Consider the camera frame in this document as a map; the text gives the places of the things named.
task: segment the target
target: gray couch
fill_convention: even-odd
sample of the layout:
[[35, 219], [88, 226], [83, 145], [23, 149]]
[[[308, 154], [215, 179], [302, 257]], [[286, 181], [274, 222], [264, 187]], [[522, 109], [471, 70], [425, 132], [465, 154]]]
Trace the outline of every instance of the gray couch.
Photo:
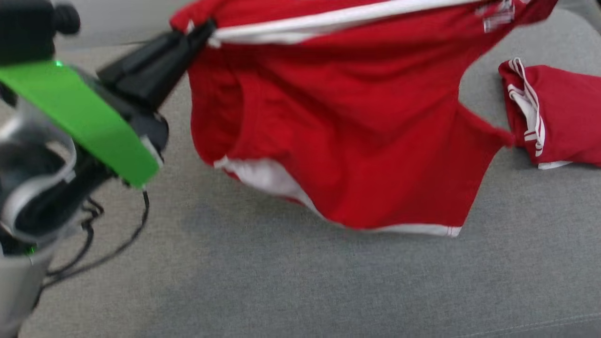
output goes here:
[[[93, 70], [128, 48], [61, 58]], [[515, 31], [461, 87], [468, 108], [505, 128], [496, 70], [515, 56], [601, 75], [601, 38], [581, 18], [557, 10]], [[525, 152], [505, 149], [459, 238], [365, 235], [203, 165], [190, 109], [184, 81], [163, 109], [172, 139], [141, 240], [44, 293], [23, 337], [601, 336], [598, 169], [539, 171]], [[116, 183], [97, 197], [107, 216], [90, 260], [126, 238], [143, 207]]]

